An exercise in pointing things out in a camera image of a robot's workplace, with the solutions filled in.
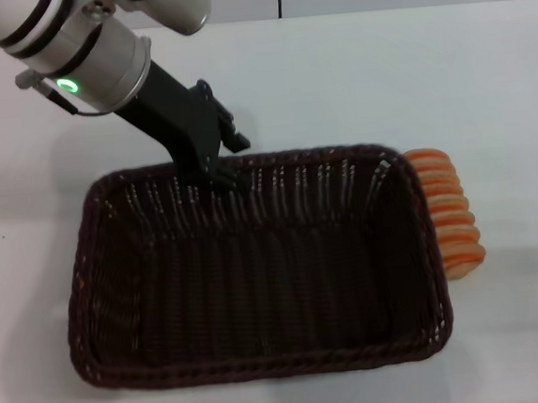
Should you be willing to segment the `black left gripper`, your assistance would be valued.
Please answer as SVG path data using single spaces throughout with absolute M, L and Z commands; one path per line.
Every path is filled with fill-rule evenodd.
M 235 154 L 251 141 L 238 132 L 211 86 L 199 79 L 187 88 L 156 63 L 149 66 L 138 92 L 115 113 L 165 147 L 184 183 L 206 182 L 218 193 L 249 190 L 249 175 L 235 158 L 218 158 L 221 143 Z

